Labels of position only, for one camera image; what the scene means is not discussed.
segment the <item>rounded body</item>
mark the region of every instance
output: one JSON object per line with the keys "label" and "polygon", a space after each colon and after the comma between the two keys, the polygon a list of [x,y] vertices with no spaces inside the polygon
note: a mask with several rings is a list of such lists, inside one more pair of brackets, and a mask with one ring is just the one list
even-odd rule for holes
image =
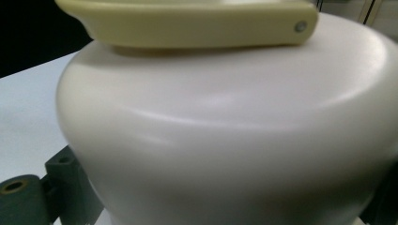
{"label": "rounded body", "polygon": [[397,60],[327,15],[302,46],[94,41],[61,78],[58,117],[114,224],[348,225],[396,158]]}

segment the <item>dark background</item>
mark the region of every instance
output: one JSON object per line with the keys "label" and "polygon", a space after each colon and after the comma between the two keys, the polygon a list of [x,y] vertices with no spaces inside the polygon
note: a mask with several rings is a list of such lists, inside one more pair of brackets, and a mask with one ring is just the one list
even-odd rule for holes
{"label": "dark background", "polygon": [[54,0],[0,3],[0,78],[79,51],[90,41]]}

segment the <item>white ceramic pot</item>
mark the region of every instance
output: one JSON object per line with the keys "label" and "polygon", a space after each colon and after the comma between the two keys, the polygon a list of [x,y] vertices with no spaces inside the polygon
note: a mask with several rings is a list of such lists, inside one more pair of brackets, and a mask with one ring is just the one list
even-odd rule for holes
{"label": "white ceramic pot", "polygon": [[398,50],[321,15],[301,46],[93,41],[60,126],[117,225],[348,225],[396,158]]}

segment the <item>cream lid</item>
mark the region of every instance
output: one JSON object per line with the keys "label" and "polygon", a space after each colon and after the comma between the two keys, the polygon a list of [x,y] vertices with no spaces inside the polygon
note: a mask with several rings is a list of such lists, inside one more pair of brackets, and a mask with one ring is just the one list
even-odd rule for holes
{"label": "cream lid", "polygon": [[55,0],[98,41],[138,48],[301,44],[317,11],[302,0]]}

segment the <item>green bracket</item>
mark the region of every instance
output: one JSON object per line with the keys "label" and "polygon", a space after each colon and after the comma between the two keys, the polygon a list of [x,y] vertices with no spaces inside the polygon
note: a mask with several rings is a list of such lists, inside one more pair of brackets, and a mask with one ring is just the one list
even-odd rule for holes
{"label": "green bracket", "polygon": [[45,163],[47,175],[0,184],[1,225],[94,224],[103,209],[76,157],[65,147]]}

